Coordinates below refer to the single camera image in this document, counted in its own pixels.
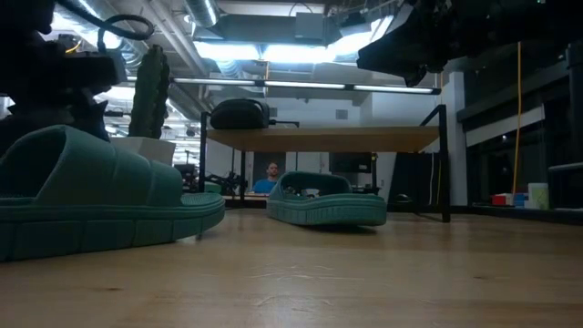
black bag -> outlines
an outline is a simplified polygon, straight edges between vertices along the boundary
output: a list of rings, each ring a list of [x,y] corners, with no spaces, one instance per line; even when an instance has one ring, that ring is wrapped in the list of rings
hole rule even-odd
[[[270,107],[253,99],[231,99],[218,104],[210,114],[215,129],[268,128]]]

white pot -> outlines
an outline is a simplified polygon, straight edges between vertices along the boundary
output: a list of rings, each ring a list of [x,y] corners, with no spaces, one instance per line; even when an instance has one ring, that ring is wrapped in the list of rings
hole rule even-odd
[[[144,137],[111,138],[116,148],[139,154],[146,159],[172,165],[176,144],[166,140]]]

man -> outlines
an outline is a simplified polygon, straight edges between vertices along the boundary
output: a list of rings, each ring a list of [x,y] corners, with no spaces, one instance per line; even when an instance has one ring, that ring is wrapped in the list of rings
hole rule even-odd
[[[255,193],[270,193],[275,183],[277,182],[278,175],[280,173],[277,164],[271,162],[267,167],[267,179],[261,179],[255,182],[253,186],[253,191]]]

